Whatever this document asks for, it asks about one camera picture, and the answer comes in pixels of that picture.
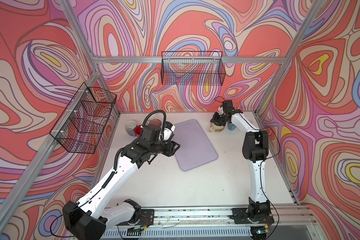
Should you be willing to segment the beige ceramic teapot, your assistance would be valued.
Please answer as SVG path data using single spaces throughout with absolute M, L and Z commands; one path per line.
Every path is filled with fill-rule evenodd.
M 218 133 L 218 132 L 223 131 L 224 129 L 225 129 L 224 126 L 217 126 L 217 125 L 211 123 L 209 132 L 210 132 L 210 133 Z

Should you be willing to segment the blue floral mug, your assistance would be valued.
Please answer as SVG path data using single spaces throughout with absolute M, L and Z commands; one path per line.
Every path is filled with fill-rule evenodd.
M 232 123 L 228 123 L 227 128 L 228 128 L 230 131 L 234 131 L 237 127 L 236 127 L 234 124 L 232 124 Z

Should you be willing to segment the pink patterned mug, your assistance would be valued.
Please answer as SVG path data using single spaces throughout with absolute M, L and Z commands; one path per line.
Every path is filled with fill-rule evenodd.
M 149 125 L 162 127 L 162 121 L 159 119 L 154 119 L 154 120 L 150 121 Z

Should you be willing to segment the red mug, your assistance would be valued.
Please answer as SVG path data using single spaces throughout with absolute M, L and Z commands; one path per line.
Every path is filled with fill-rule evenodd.
M 142 125 L 138 125 L 135 127 L 135 135 L 136 137 L 140 137 L 143 131 L 143 126 Z

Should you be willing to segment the lavender mug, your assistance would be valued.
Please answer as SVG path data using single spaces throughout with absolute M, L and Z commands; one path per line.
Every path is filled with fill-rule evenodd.
M 134 120 L 129 120 L 125 123 L 125 131 L 127 132 L 127 134 L 131 137 L 136 137 L 136 132 L 135 129 L 137 127 L 137 122 Z

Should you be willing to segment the light green mug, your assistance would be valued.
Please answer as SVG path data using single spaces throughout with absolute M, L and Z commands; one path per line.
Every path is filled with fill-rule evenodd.
M 156 114 L 152 114 L 149 116 L 148 121 L 155 120 L 157 118 Z

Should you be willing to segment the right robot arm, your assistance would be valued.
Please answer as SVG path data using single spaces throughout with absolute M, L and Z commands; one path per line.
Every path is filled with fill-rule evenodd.
M 242 154 L 248 161 L 251 194 L 249 196 L 249 205 L 245 215 L 237 213 L 232 216 L 235 221 L 243 219 L 253 224 L 266 223 L 271 225 L 275 222 L 271 212 L 271 201 L 266 194 L 265 184 L 265 162 L 269 154 L 269 135 L 264 129 L 255 127 L 240 109 L 235 109 L 231 100 L 224 100 L 218 111 L 214 113 L 211 119 L 210 132 L 217 127 L 225 127 L 227 124 L 234 125 L 244 134 L 244 143 Z

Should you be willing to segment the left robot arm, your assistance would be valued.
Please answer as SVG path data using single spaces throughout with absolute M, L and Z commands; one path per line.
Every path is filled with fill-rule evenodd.
M 172 140 L 174 130 L 163 110 L 155 110 L 145 117 L 141 134 L 117 151 L 114 165 L 106 175 L 78 201 L 64 205 L 60 218 L 72 238 L 99 240 L 106 230 L 119 224 L 131 225 L 130 233 L 141 233 L 152 225 L 152 217 L 145 215 L 142 207 L 131 199 L 113 208 L 106 206 L 144 163 L 151 164 L 159 155 L 171 157 L 177 152 L 180 144 Z

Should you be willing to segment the lavender tray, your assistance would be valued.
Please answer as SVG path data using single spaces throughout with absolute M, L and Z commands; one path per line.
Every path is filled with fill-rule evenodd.
M 175 124 L 173 140 L 180 144 L 175 157 L 184 172 L 218 159 L 218 153 L 195 119 Z

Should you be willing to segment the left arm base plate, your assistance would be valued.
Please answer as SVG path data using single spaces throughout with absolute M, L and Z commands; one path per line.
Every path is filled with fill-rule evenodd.
M 149 227 L 154 223 L 155 210 L 154 209 L 142 209 L 140 213 L 133 216 L 128 222 L 123 222 L 119 226 L 138 226 Z

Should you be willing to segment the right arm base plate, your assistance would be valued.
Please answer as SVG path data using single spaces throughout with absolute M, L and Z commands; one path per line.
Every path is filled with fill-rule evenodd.
M 255 210 L 248 210 L 248 208 L 233 208 L 232 215 L 230 215 L 229 218 L 233 220 L 235 224 L 272 225 L 275 223 L 271 212 L 257 212 Z

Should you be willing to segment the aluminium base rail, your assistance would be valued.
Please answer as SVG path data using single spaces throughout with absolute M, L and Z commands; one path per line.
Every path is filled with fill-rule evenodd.
M 255 240 L 323 240 L 311 210 L 303 206 L 279 206 L 271 209 L 275 223 L 235 224 L 229 218 L 236 207 L 153 208 L 154 223 L 141 233 L 130 233 L 132 226 L 115 226 L 99 240 L 185 239 L 249 237 Z

